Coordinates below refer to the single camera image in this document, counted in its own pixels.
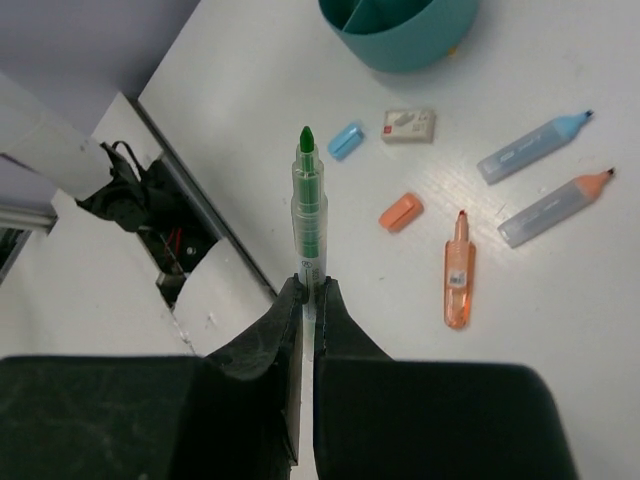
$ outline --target white table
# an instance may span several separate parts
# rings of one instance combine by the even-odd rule
[[[524,363],[547,381],[584,478],[640,477],[640,4],[483,0],[458,53],[391,76],[364,67],[317,2],[205,1],[140,101],[259,266],[294,272],[289,201],[309,124],[326,164],[328,272],[350,313],[396,358]],[[386,146],[390,107],[438,113],[431,146]],[[595,110],[569,147],[487,187],[475,164],[552,117]],[[343,163],[329,139],[360,119]],[[511,250],[496,227],[572,177],[615,166],[588,211]],[[406,191],[425,214],[377,224]],[[444,243],[469,213],[478,246],[471,328],[442,320]]]

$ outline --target black cable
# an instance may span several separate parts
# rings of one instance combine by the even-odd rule
[[[125,148],[125,150],[129,154],[129,157],[131,157],[131,161],[136,166],[136,170],[138,171],[138,176],[142,178],[142,174],[143,172],[145,172],[145,170],[144,168],[142,168],[142,165],[140,165],[140,162],[138,161],[138,157],[136,157],[135,153],[133,153],[133,149],[131,148],[131,146],[124,140],[118,140],[117,142],[113,142],[113,145],[111,145],[111,148],[113,148],[114,150],[117,150],[118,145],[122,145]]]

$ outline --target orange marker cap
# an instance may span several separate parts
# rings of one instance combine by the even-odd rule
[[[413,193],[405,193],[380,216],[378,223],[390,232],[399,232],[423,211],[420,199]]]

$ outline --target pen holder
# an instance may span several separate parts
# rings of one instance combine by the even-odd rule
[[[458,45],[479,0],[319,0],[333,31],[368,67],[410,72]]]

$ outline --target orange highlighter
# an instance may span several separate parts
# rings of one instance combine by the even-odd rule
[[[464,210],[456,221],[453,240],[444,251],[444,322],[454,330],[469,324],[476,246],[469,241],[469,220]]]

